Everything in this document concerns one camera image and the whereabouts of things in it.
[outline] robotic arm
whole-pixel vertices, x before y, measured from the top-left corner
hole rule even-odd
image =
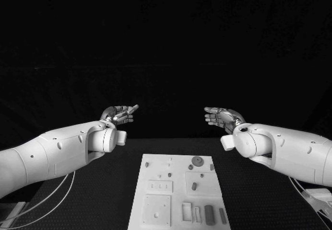
[[[115,145],[125,144],[127,133],[116,125],[132,122],[134,107],[108,107],[99,121],[54,129],[23,145],[0,151],[0,198],[43,180],[64,176]]]
[[[225,128],[225,151],[239,154],[269,169],[311,184],[332,186],[332,141],[281,127],[249,124],[230,109],[203,109],[209,125]]]

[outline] black background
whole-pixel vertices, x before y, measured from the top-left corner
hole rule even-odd
[[[215,106],[330,139],[330,9],[323,0],[2,4],[0,148],[135,104],[128,138],[220,137],[203,118]],[[2,200],[28,200],[40,184]]]

